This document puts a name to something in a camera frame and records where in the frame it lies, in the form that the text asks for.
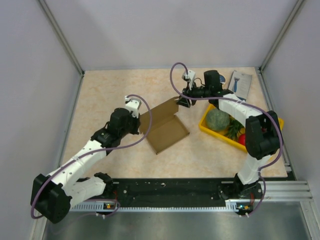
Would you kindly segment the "brown cardboard box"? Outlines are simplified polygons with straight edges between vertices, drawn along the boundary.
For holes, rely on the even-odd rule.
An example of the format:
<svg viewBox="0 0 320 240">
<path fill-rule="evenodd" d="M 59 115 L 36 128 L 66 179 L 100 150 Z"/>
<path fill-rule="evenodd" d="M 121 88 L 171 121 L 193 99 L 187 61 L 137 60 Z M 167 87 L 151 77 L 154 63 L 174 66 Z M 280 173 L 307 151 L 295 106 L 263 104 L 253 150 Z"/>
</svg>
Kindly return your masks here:
<svg viewBox="0 0 320 240">
<path fill-rule="evenodd" d="M 151 114 L 145 112 L 140 115 L 139 131 L 147 135 L 146 139 L 157 155 L 190 134 L 177 116 L 178 99 L 178 97 L 172 97 L 152 108 Z"/>
</svg>

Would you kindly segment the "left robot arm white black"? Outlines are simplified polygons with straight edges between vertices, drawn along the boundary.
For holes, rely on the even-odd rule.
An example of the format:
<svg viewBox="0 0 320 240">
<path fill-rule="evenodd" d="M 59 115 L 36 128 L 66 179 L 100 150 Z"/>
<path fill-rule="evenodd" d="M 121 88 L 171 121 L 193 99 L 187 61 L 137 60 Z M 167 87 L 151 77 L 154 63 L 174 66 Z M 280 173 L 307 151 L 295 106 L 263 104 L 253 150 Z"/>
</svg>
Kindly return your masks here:
<svg viewBox="0 0 320 240">
<path fill-rule="evenodd" d="M 30 199 L 30 215 L 37 219 L 47 218 L 56 224 L 71 208 L 92 197 L 109 198 L 114 191 L 108 183 L 108 175 L 97 173 L 94 177 L 79 181 L 79 178 L 94 164 L 121 149 L 122 139 L 128 134 L 137 135 L 140 113 L 133 107 L 116 108 L 106 125 L 97 130 L 82 149 L 58 169 L 33 181 Z"/>
</svg>

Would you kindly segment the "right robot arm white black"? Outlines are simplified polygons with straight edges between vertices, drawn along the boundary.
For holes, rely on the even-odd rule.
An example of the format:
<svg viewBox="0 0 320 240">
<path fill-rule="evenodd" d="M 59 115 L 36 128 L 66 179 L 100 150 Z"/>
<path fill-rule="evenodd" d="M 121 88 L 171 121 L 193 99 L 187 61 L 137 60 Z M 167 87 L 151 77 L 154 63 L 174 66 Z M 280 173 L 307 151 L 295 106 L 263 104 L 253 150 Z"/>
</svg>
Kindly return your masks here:
<svg viewBox="0 0 320 240">
<path fill-rule="evenodd" d="M 204 85 L 197 86 L 196 74 L 185 70 L 182 79 L 186 88 L 179 94 L 184 106 L 190 107 L 196 101 L 207 100 L 217 109 L 229 114 L 245 128 L 247 157 L 241 170 L 233 179 L 232 194 L 245 198 L 254 191 L 261 176 L 261 170 L 268 167 L 272 155 L 281 156 L 283 137 L 278 116 L 274 111 L 264 111 L 245 103 L 229 89 L 224 89 L 220 74 L 216 70 L 205 71 Z"/>
</svg>

